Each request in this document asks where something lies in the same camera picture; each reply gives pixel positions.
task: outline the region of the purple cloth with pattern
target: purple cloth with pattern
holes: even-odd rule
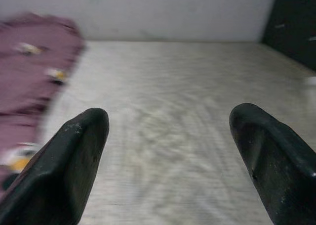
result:
[[[16,49],[19,43],[46,51],[24,55]],[[18,143],[37,141],[41,116],[61,87],[46,73],[69,73],[82,48],[83,40],[68,19],[26,13],[0,24],[0,155]],[[0,182],[8,174],[0,167]]]

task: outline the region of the black cabinet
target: black cabinet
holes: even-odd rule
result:
[[[263,43],[316,70],[316,0],[276,0]]]

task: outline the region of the gray marbled surface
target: gray marbled surface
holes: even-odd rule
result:
[[[309,76],[259,44],[88,42],[42,141],[89,107],[109,113],[80,225],[271,225],[229,113],[255,103],[316,145]]]

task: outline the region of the textured floor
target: textured floor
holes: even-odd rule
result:
[[[271,225],[228,117],[252,102],[316,145],[308,76],[258,44],[89,42],[43,142],[86,108],[109,113],[80,225]]]

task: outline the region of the white wall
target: white wall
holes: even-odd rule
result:
[[[0,0],[20,11],[74,19],[88,39],[258,41],[274,0]]]

